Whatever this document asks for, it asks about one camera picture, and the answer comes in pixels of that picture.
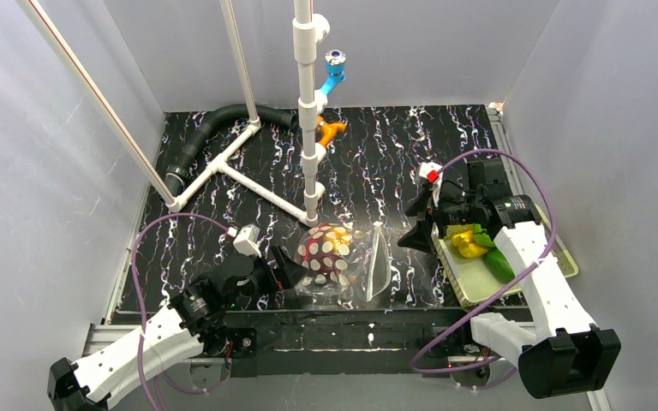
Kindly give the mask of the fake green pepper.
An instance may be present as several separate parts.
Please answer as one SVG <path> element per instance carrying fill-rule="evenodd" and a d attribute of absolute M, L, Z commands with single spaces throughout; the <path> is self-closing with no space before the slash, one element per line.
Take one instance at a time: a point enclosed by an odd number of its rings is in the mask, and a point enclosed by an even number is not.
<path fill-rule="evenodd" d="M 486 234 L 494 243 L 487 230 L 480 224 L 474 224 L 472 230 Z M 484 254 L 483 258 L 486 267 L 499 282 L 509 283 L 515 277 L 505 255 L 496 247 L 495 243 L 494 248 L 492 248 L 487 254 Z"/>

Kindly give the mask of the clear polka dot zip bag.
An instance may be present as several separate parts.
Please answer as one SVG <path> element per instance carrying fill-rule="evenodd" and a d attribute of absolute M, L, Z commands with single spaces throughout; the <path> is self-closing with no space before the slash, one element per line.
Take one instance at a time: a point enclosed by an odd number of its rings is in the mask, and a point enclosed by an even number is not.
<path fill-rule="evenodd" d="M 303 235 L 293 259 L 308 270 L 296 286 L 302 296 L 368 303 L 392 280 L 390 248 L 380 222 L 368 230 L 322 223 Z"/>

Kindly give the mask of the yellow fake banana bunch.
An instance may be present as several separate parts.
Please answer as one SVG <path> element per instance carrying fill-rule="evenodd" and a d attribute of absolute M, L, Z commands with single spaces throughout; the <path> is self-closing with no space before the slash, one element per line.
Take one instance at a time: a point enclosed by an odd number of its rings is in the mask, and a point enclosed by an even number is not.
<path fill-rule="evenodd" d="M 452 235 L 451 244 L 466 259 L 481 257 L 494 248 L 494 243 L 486 234 L 472 229 Z"/>

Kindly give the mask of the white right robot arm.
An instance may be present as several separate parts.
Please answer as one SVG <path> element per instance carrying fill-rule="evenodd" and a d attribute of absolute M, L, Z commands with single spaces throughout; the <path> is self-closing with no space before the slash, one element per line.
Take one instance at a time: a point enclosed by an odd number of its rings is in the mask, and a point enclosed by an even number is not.
<path fill-rule="evenodd" d="M 435 163 L 421 164 L 416 176 L 422 193 L 407 211 L 416 226 L 398 245 L 438 252 L 433 236 L 440 229 L 467 224 L 484 229 L 511 270 L 509 284 L 520 287 L 534 329 L 488 313 L 481 303 L 434 342 L 469 325 L 473 340 L 510 362 L 537 399 L 602 389 L 621 342 L 614 330 L 597 325 L 572 292 L 551 253 L 555 229 L 545 228 L 529 196 L 512 192 L 501 159 L 468 162 L 464 194 L 444 190 L 442 170 Z"/>

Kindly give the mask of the fake dark red apple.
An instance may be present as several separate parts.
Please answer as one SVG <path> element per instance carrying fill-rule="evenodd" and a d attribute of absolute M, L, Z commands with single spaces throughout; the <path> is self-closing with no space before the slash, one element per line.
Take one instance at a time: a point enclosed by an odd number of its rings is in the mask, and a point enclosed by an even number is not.
<path fill-rule="evenodd" d="M 348 256 L 340 256 L 333 252 L 333 232 L 348 232 L 352 235 L 352 248 Z M 354 236 L 344 226 L 325 223 L 311 228 L 297 248 L 299 264 L 308 269 L 302 285 L 323 287 L 329 283 L 337 283 L 341 287 L 348 286 L 350 280 L 347 273 L 350 255 L 354 248 Z"/>

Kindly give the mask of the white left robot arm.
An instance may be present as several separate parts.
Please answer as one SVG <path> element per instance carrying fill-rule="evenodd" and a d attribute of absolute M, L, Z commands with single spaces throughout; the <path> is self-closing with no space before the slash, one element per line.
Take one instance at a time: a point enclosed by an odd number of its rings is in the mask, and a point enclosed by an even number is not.
<path fill-rule="evenodd" d="M 55 410 L 109 410 L 133 390 L 224 339 L 224 316 L 240 297 L 292 289 L 310 265 L 279 246 L 272 259 L 234 253 L 199 275 L 152 317 L 110 345 L 49 370 L 47 396 Z"/>

